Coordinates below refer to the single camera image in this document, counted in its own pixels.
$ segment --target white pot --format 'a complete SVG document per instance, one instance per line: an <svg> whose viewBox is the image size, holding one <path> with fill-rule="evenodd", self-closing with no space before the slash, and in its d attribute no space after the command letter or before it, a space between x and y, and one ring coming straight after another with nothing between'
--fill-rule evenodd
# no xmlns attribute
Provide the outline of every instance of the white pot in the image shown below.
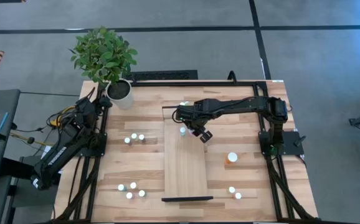
<svg viewBox="0 0 360 224"><path fill-rule="evenodd" d="M130 85L130 82L128 80L125 80L125 79L122 79L122 78L120 80L127 82L127 84L129 84L129 87L130 87L129 93L124 98L119 99L119 100L115 100L115 99L111 98L108 95L108 88L111 86L111 82L107 85L107 87L105 87L105 93L107 93L107 97L112 102L114 102L114 104L116 104L119 107L119 109L127 110L127 109L131 108L131 106L133 106L133 94L131 92L131 85Z"/></svg>

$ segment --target wooden board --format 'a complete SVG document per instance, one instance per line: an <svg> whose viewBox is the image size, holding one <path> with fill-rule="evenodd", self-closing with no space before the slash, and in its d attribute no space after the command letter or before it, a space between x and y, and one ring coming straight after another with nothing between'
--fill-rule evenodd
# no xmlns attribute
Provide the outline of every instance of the wooden board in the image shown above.
<svg viewBox="0 0 360 224"><path fill-rule="evenodd" d="M188 132L181 136L181 127L164 120L165 197L208 196L204 144Z"/></svg>
<svg viewBox="0 0 360 224"><path fill-rule="evenodd" d="M84 82L81 96L87 95L96 84ZM283 82L267 81L268 94L280 97L288 104ZM162 106L178 105L182 101L204 98L219 100L241 99L253 95L251 87L134 87L132 109L122 111L115 105L109 110L108 142L101 160L92 222L247 222L274 221L272 193L267 167L260 153L257 137L258 116L255 113L230 114L210 121L206 128L213 138L206 145L207 193L214 196L207 202L164 203L164 120ZM295 128L292 113L285 130ZM146 144L127 146L123 138L131 133L144 134ZM225 155L236 152L237 163L224 165ZM301 205L317 216L305 166L295 156L283 156L288 185ZM61 176L55 209L57 216L68 203L70 184L77 159L72 159ZM145 189L146 198L127 200L118 184L129 186L137 182ZM232 199L227 188L233 186L243 195ZM282 213L286 206L281 190ZM82 214L87 198L82 204Z"/></svg>

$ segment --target wooden table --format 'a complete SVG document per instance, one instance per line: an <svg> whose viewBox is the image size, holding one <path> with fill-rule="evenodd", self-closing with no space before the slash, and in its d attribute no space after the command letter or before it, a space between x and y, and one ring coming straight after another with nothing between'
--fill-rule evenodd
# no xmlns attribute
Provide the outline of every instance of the wooden table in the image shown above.
<svg viewBox="0 0 360 224"><path fill-rule="evenodd" d="M81 97L96 84L83 83ZM279 97L289 105L285 84L267 81L269 96ZM106 153L101 159L98 184L92 215L93 222L247 222L275 221L272 192L265 159L260 152L260 126L255 113L229 114L208 122L206 128L214 137L205 145L208 194L214 199L206 202L164 203L164 120L162 106L178 105L182 101L204 98L237 100L253 96L249 86L194 86L194 87L134 87L134 105L130 110L109 110L106 132ZM284 130L295 128L292 113ZM144 134L145 144L128 146L123 142L131 133ZM225 165L228 152L236 152L239 160ZM308 213L317 216L306 168L295 156L283 156L288 185L296 199ZM72 159L61 176L55 200L57 216L68 203L70 186L77 158ZM82 164L78 169L74 193L77 192ZM146 198L128 200L118 184L129 186L137 182L147 192ZM233 186L243 196L232 199L227 193ZM278 189L283 216L286 206ZM82 204L85 215L88 195Z"/></svg>

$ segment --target green leaves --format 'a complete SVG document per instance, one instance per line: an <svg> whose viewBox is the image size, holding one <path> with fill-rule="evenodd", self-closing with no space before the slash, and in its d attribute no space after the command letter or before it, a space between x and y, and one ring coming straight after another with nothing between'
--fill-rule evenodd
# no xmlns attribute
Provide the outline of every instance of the green leaves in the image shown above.
<svg viewBox="0 0 360 224"><path fill-rule="evenodd" d="M70 61L74 69L79 68L83 77L93 82L117 82L121 75L130 72L130 65L136 65L132 55L137 55L130 48L129 42L117 35L114 30L100 27L89 31L84 36L76 36L77 45L69 49Z"/></svg>
<svg viewBox="0 0 360 224"><path fill-rule="evenodd" d="M138 54L137 50L135 50L135 49L130 49L128 52L129 52L129 54L132 54L132 55Z"/></svg>
<svg viewBox="0 0 360 224"><path fill-rule="evenodd" d="M110 59L112 58L112 52L105 52L101 55L101 58Z"/></svg>

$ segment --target potted plant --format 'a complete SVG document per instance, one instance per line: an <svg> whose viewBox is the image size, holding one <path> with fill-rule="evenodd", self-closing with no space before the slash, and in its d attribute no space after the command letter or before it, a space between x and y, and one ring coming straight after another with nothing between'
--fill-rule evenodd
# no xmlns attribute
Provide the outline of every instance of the potted plant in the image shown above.
<svg viewBox="0 0 360 224"><path fill-rule="evenodd" d="M125 110L132 106L133 95L130 83L120 78L130 72L130 65L137 62L132 58L137 51L129 47L129 42L105 27L89 31L88 34L76 36L78 40L71 62L74 68L80 68L93 82L105 87L107 97L119 109Z"/></svg>

